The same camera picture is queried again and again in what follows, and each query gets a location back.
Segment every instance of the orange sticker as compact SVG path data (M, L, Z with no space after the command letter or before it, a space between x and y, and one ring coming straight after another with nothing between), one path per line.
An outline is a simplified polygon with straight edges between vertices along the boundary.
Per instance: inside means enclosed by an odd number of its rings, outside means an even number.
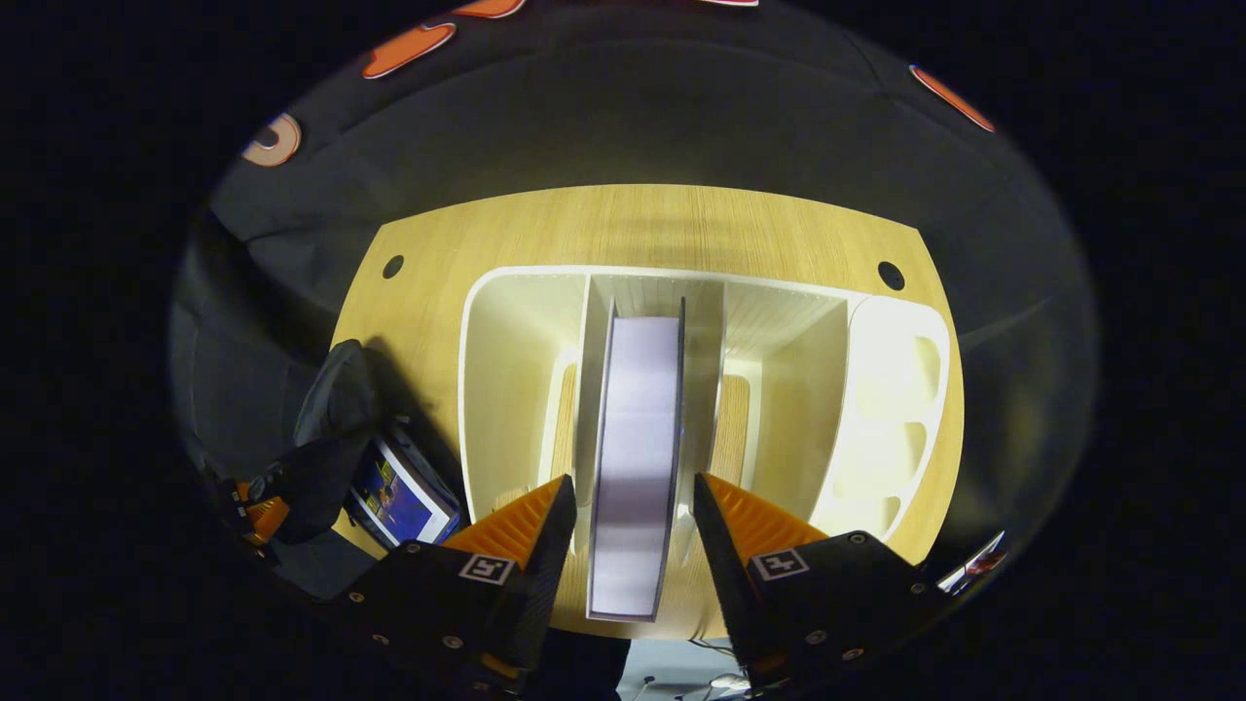
M389 75L450 41L454 35L455 25L452 22L437 26L420 25L411 31L400 34L373 49L373 60L364 67L364 77L376 78Z
M273 120L268 125L268 128L273 129L273 133L277 134L277 143L264 146L258 141L252 141L247 146L247 149L242 152L242 157L257 166L272 168L289 161L290 156L299 149L299 141L303 138L303 132L299 129L299 122L284 112Z
M974 110L968 102L961 98L959 95L948 90L946 85L934 80L934 76L917 67L917 65L908 66L908 72L913 73L922 85L928 87L931 92L942 97L948 105L956 107L962 115L969 117L969 121L981 126L982 128L996 132L996 125L991 123L987 117L982 116L982 112Z
M500 20L505 16L520 11L526 0L477 0L470 5L459 7L451 15L465 15L468 17L485 17L487 20Z

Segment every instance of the wood grain surface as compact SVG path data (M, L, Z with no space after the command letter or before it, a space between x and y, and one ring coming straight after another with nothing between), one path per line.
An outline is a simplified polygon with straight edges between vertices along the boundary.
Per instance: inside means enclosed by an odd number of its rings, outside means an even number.
M381 270L395 255L402 255L402 266L385 278ZM902 289L883 283L878 274L883 260L902 271ZM457 452L459 337L467 291L493 268L551 264L734 273L885 294L936 309L951 332L947 402L925 478L888 540L888 547L910 563L926 558L956 487L964 391L956 326L938 273L916 229L821 202L699 186L569 187L467 202L380 228L343 304L334 342L358 337L386 350L446 443ZM564 398L568 392L573 395L567 381L572 379L573 388L573 376L574 369L564 376ZM740 393L736 383L724 379L711 463L711 472L724 471L724 477L731 474L734 468L726 466L735 458L725 448L734 440L723 432L739 432L746 426L746 418L738 418L728 408ZM559 425L571 416L561 407ZM571 471L569 437L559 427L554 474ZM334 529L374 557L384 554L345 518ZM700 539L692 539L687 554L672 553L670 558L657 623L587 621L582 594L577 613L577 593L567 585L566 591L559 590L552 624L617 637L725 635L708 568L701 570ZM583 560L568 559L564 583L576 580L577 568L583 567Z

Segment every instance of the dark background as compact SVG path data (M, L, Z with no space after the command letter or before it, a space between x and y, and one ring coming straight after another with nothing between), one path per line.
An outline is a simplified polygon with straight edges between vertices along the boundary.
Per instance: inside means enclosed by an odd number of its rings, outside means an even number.
M19 177L30 194L17 202L14 327L31 357L16 369L15 417L30 425L19 421L29 436L10 462L7 515L29 564L10 570L7 610L32 624L11 640L17 669L34 672L17 677L29 695L415 695L221 545L172 440L166 309L186 222L254 125L454 4L17 7L10 110L31 164ZM1087 5L831 10L934 71L1030 156L1090 260L1105 369L1093 443L1045 532L842 697L1241 687L1227 580L1240 454L1216 438L1236 422L1240 375L1227 334L1240 325L1241 212L1217 192L1242 172L1230 153L1241 16Z

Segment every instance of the wooden table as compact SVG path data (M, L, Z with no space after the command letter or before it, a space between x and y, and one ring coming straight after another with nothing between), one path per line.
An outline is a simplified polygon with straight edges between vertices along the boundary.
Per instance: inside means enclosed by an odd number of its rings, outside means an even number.
M388 279L383 271L395 255L402 255L402 268ZM882 260L903 271L903 289L892 290L883 283L878 274ZM735 273L891 295L936 309L951 334L947 401L922 483L888 540L912 564L926 558L956 486L964 390L956 326L916 229L809 199L677 184L568 187L467 202L380 228L346 294L333 341L358 337L385 349L457 453L459 340L467 291L493 268L536 264ZM568 379L566 387L572 385ZM724 406L740 392L725 382ZM725 416L719 425L720 440L724 433L741 431L739 422ZM738 481L738 457L724 453L730 451L715 448L710 472L726 478L734 473ZM569 451L556 448L556 466L559 459L569 461L567 456ZM556 468L554 474L562 469ZM384 557L371 537L351 527L344 515L334 529L369 554ZM726 635L699 539L687 565L672 569L668 564L653 624L584 619L586 568L583 554L568 557L553 626L616 637Z

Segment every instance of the wooden tabletop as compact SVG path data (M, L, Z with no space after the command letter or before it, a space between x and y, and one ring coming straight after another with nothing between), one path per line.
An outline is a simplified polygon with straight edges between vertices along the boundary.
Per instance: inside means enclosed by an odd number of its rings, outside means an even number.
M395 255L402 255L401 270L386 278L383 271ZM903 271L901 290L880 276L883 260ZM887 540L912 564L926 558L956 487L964 390L956 326L917 229L809 199L682 184L568 187L467 202L380 228L355 273L333 341L358 337L384 349L459 453L459 340L467 293L493 268L551 264L734 273L896 296L937 310L952 352L943 418L912 504ZM564 387L573 387L571 377ZM740 397L746 406L746 386L724 383L724 407ZM743 430L728 416L720 416L710 472L739 481L739 457L730 454L733 442L724 432ZM559 467L569 454L556 445L554 474L569 469L569 463ZM385 554L344 515L334 530L376 558ZM581 553L568 557L551 625L616 637L724 637L709 567L700 539L694 540L683 565L672 569L668 563L657 623L584 619L579 580L587 557Z

